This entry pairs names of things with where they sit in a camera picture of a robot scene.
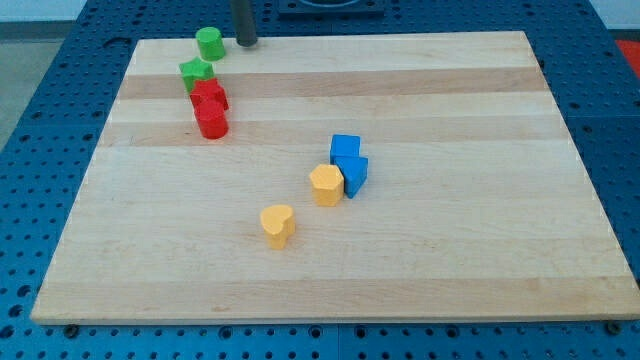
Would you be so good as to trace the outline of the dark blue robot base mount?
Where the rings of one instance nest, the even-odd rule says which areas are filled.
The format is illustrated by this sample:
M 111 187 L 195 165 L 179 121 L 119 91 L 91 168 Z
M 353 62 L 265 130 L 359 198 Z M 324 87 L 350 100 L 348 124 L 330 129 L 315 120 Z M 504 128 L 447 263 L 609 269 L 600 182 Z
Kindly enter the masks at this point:
M 386 0 L 277 0 L 274 6 L 282 19 L 382 16 Z

